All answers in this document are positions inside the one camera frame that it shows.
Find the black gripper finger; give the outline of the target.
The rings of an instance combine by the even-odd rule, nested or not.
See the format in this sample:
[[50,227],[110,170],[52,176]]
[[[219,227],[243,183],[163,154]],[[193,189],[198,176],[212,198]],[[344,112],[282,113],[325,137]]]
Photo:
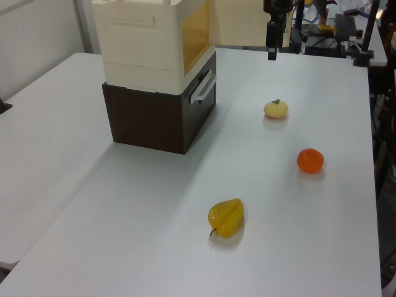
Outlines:
[[281,49],[283,46],[283,34],[285,32],[285,19],[279,18],[278,20],[278,37],[277,37],[277,48]]
[[266,33],[268,60],[276,60],[277,58],[277,33],[278,33],[278,24],[272,21],[268,22],[267,33]]

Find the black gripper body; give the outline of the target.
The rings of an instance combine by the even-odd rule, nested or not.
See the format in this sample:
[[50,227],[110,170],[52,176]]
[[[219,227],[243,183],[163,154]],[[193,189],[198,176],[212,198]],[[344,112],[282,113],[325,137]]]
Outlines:
[[270,15],[271,22],[277,22],[279,17],[289,13],[293,6],[293,0],[263,0],[263,10]]

